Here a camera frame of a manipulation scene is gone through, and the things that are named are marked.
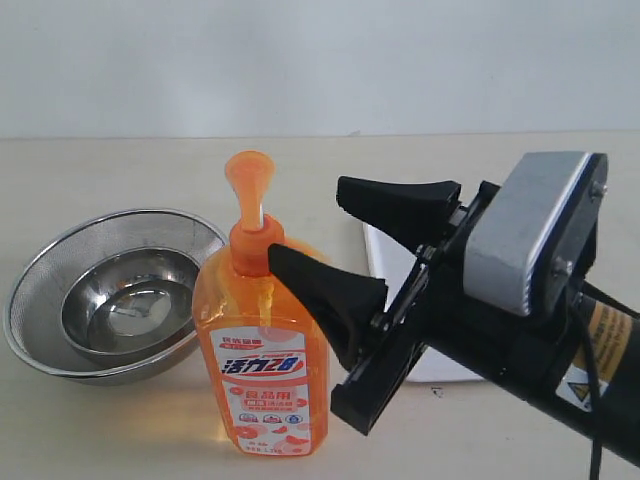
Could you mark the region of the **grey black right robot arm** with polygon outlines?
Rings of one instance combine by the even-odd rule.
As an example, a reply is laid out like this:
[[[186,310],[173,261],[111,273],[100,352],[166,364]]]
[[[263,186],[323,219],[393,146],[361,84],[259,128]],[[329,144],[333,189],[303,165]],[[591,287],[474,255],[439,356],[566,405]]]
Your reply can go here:
[[[434,349],[588,437],[593,460],[608,449],[637,463],[639,315],[585,280],[594,235],[550,307],[520,317],[464,292],[463,251],[498,190],[482,182],[463,205],[454,181],[339,179],[338,205],[414,256],[395,296],[381,279],[270,246],[270,271],[311,314],[348,373],[332,390],[331,411],[368,434]]]

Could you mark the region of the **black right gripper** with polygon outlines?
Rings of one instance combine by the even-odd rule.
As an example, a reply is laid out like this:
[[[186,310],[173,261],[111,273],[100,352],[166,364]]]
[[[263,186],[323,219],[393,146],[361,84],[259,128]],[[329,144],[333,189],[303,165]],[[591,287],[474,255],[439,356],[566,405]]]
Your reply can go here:
[[[552,360],[539,322],[466,295],[463,251],[499,190],[481,182],[472,202],[461,185],[387,183],[341,176],[336,202],[408,249],[415,263],[386,309],[384,280],[332,267],[293,248],[268,248],[271,273],[320,327],[347,379],[331,410],[368,434],[423,352],[432,347],[516,397],[537,402]]]

